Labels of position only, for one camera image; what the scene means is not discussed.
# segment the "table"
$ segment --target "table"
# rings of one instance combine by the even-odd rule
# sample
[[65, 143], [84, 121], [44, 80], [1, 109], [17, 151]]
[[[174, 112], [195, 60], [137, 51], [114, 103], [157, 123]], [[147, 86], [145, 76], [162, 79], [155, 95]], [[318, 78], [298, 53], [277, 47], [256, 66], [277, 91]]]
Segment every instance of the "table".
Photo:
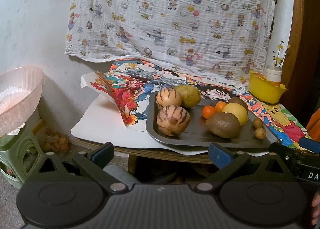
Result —
[[[84, 147], [90, 146], [90, 148], [98, 148], [101, 146], [100, 143], [76, 139], [79, 143], [81, 143]], [[209, 159], [208, 153], [203, 153], [199, 155], [182, 155], [177, 152], [173, 152], [170, 150], [155, 150], [155, 149], [131, 149], [131, 148], [123, 148], [114, 146], [115, 151], [125, 153], [129, 155], [129, 163], [128, 163], [128, 171], [131, 174], [135, 173], [135, 166], [137, 156], [158, 159], [158, 160], [170, 160], [177, 162], [187, 162], [187, 163], [201, 163], [201, 164], [212, 164], [212, 161]]]

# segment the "green plastic stool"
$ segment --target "green plastic stool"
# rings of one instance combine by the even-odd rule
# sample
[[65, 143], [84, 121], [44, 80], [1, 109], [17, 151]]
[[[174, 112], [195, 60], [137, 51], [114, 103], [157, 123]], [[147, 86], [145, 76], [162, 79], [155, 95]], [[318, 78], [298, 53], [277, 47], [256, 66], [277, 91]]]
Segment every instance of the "green plastic stool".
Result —
[[[38, 152], [36, 160], [28, 171], [23, 166], [23, 159], [27, 152], [32, 154]], [[26, 126], [19, 131], [18, 135], [0, 137], [1, 173], [10, 184], [17, 188], [21, 188], [43, 154], [36, 137]], [[8, 174], [7, 168], [12, 170], [14, 176]]]

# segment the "hand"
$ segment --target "hand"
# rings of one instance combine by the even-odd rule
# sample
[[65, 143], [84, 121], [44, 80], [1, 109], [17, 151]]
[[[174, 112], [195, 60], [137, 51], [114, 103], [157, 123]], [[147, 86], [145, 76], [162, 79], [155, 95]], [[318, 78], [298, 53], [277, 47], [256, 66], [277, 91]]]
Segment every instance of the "hand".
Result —
[[318, 222], [318, 216], [320, 215], [320, 195], [319, 192], [316, 192], [315, 196], [313, 197], [311, 206], [312, 206], [312, 225], [316, 225]]

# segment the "baking tray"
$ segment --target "baking tray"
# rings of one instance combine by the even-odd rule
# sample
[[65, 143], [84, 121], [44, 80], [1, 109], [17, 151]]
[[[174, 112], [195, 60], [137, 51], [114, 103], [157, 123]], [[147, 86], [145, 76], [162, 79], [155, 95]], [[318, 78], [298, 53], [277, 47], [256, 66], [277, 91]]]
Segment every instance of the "baking tray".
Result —
[[248, 121], [241, 127], [241, 131], [236, 138], [224, 139], [211, 133], [207, 125], [206, 119], [202, 117], [202, 108], [206, 105], [215, 106], [218, 101], [201, 99], [197, 106], [192, 109], [187, 109], [190, 114], [190, 123], [186, 130], [178, 136], [167, 136], [158, 129], [157, 115], [159, 109], [156, 105], [156, 95], [158, 92], [150, 94], [148, 117], [146, 123], [146, 129], [151, 137], [157, 141], [165, 144], [184, 145], [184, 146], [204, 146], [208, 147], [212, 142], [217, 142], [225, 148], [246, 148], [246, 149], [268, 149], [270, 144], [277, 142], [281, 143], [275, 134], [263, 124], [264, 129], [267, 132], [266, 138], [260, 140], [254, 136], [255, 128], [252, 125], [252, 121], [256, 115], [249, 111]]

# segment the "white container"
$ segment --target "white container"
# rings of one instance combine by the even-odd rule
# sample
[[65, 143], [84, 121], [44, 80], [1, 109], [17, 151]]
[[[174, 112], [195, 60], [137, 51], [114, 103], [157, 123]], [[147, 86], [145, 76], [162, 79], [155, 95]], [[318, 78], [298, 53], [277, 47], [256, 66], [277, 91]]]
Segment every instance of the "white container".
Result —
[[38, 106], [43, 71], [24, 66], [0, 74], [0, 136], [21, 126]]
[[282, 68], [266, 68], [266, 79], [273, 82], [276, 86], [281, 83]]

